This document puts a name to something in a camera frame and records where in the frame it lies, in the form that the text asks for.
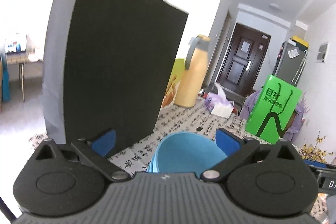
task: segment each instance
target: doorway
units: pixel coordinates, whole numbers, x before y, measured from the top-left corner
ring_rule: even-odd
[[[250,94],[270,39],[266,33],[237,23],[218,82],[243,97]]]

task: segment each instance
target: thermos handle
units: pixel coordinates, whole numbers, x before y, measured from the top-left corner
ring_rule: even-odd
[[[185,58],[185,64],[184,64],[184,68],[186,70],[189,70],[190,68],[191,58],[193,58],[193,54],[194,54],[194,51],[196,49],[199,39],[200,39],[199,37],[192,37],[192,39],[190,40],[191,44],[189,47],[189,51],[187,53],[187,57]]]

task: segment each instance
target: purple cloth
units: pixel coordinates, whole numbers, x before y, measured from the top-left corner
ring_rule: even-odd
[[[254,108],[254,105],[256,104],[259,96],[260,96],[261,90],[258,90],[254,93],[252,93],[245,101],[244,106],[242,110],[240,111],[240,117],[247,120]],[[299,102],[296,104],[295,107],[296,115],[295,119],[293,121],[292,126],[286,131],[286,133],[283,135],[283,139],[291,141],[293,138],[294,133],[298,133],[301,128],[301,121],[304,113],[303,105]]]

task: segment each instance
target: refrigerator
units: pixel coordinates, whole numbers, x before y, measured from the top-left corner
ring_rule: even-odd
[[[297,86],[305,68],[308,46],[306,41],[298,37],[293,37],[282,43],[272,74],[293,86]]]

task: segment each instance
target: teal bag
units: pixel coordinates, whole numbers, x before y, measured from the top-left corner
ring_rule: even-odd
[[[9,93],[9,75],[7,70],[7,62],[6,59],[2,57],[2,101],[6,102],[11,99],[11,95]]]

